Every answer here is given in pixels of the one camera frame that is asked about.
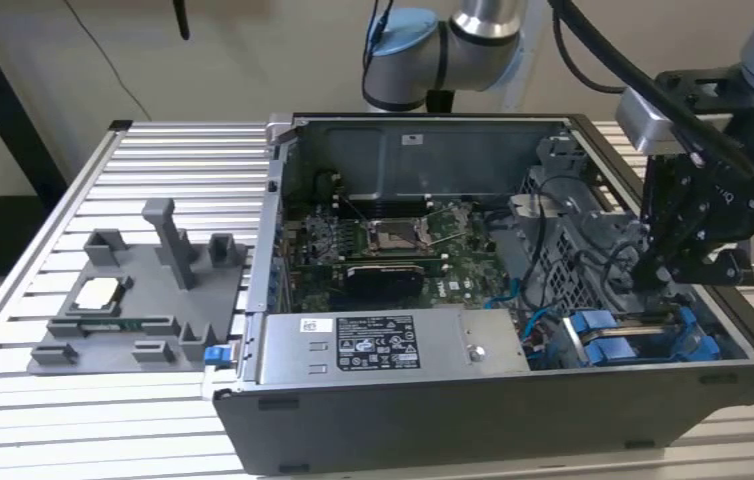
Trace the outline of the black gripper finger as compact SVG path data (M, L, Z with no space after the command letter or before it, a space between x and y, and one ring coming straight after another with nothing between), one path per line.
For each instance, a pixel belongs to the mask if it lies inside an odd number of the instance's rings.
M667 283L695 284L708 278L706 221L712 209L707 168L686 154L648 158L640 219L648 243L631 270L634 290Z
M671 226L671 276L679 284L732 286L752 278L747 244L754 230L708 219L678 219Z

